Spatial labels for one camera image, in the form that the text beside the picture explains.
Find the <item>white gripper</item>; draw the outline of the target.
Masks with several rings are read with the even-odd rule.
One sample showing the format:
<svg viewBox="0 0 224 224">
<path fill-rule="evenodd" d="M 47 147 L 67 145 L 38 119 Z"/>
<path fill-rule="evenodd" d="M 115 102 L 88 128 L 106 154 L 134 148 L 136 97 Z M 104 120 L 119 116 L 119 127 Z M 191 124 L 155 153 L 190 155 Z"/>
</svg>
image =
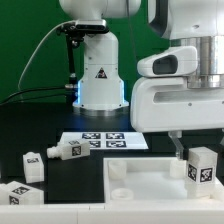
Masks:
<svg viewBox="0 0 224 224">
<path fill-rule="evenodd" d="M 141 77 L 132 90 L 130 120 L 138 132 L 168 132 L 183 159 L 184 130 L 224 128 L 224 89 L 191 89 L 198 67 L 193 46 L 171 47 L 137 64 Z"/>
</svg>

